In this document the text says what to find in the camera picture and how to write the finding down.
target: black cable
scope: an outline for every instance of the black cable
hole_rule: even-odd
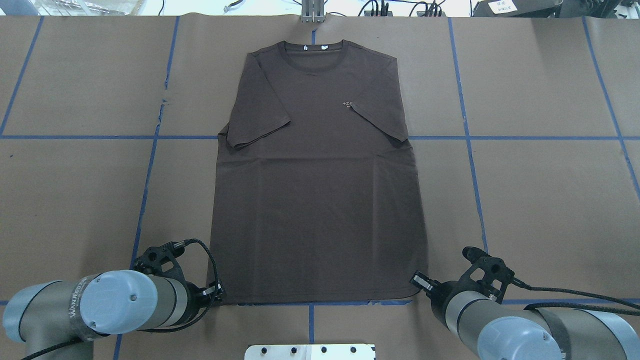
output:
[[[529,304],[524,309],[533,310],[533,309],[539,309],[541,307],[569,307],[571,309],[584,309],[584,310],[593,310],[593,311],[603,311],[605,313],[640,316],[640,311],[616,309],[615,307],[571,304],[568,302],[539,302],[537,304]]]
[[[409,0],[387,0],[387,2],[394,2],[394,3],[407,3],[407,4],[417,4],[419,3],[419,1],[409,1]]]
[[[216,261],[213,259],[213,255],[211,254],[211,251],[209,250],[207,245],[205,245],[205,243],[203,243],[202,241],[200,241],[198,239],[184,240],[184,243],[185,243],[185,246],[189,245],[189,244],[192,244],[192,243],[198,243],[207,252],[207,255],[209,255],[209,260],[211,260],[211,266],[213,267],[213,278],[217,282],[218,279],[220,279],[218,277],[218,268],[216,268]]]
[[[38,356],[42,356],[48,352],[52,352],[53,350],[57,350],[59,348],[63,348],[63,347],[67,347],[69,345],[73,345],[73,344],[77,344],[77,343],[81,343],[82,340],[80,340],[80,338],[75,338],[73,340],[69,340],[69,341],[65,341],[64,343],[59,343],[56,345],[53,345],[52,347],[48,347],[45,349],[42,349],[38,352],[34,352],[33,354],[27,356],[27,357],[23,357],[21,360],[31,360],[31,359],[35,359]]]
[[[376,6],[377,6],[378,5],[377,0],[369,0],[366,3],[364,3],[364,5],[362,5],[362,8],[360,9],[360,12],[358,12],[358,16],[362,14],[362,12],[364,11],[364,8],[366,8],[369,3],[371,3],[371,15],[373,16],[373,3],[376,3]]]
[[[541,288],[541,287],[537,287],[537,286],[530,286],[530,285],[524,283],[522,280],[517,279],[517,278],[513,278],[512,284],[514,284],[515,286],[518,286],[519,288],[523,288],[523,289],[530,290],[530,291],[549,291],[549,292],[555,292],[555,293],[567,293],[567,294],[572,294],[572,295],[579,295],[579,296],[584,296],[584,297],[593,297],[595,299],[602,299],[602,300],[606,300],[606,301],[616,302],[618,304],[625,305],[625,306],[632,307],[634,309],[640,310],[640,305],[636,305],[636,304],[634,304],[632,302],[621,300],[621,299],[617,299],[617,298],[610,297],[610,296],[607,296],[607,295],[599,295],[599,294],[594,294],[594,293],[587,293],[587,292],[584,292],[584,291],[561,289],[561,288]]]
[[[411,12],[409,13],[409,17],[411,17],[411,15],[413,15],[413,11],[415,10],[416,6],[420,5],[420,4],[424,4],[424,12],[427,12],[427,9],[429,7],[429,4],[427,4],[425,1],[418,1],[417,3],[415,3],[415,5],[413,6],[413,8],[411,8]]]

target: brown t-shirt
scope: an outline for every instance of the brown t-shirt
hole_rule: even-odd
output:
[[[224,303],[416,292],[427,240],[395,58],[346,40],[250,53],[218,143]]]

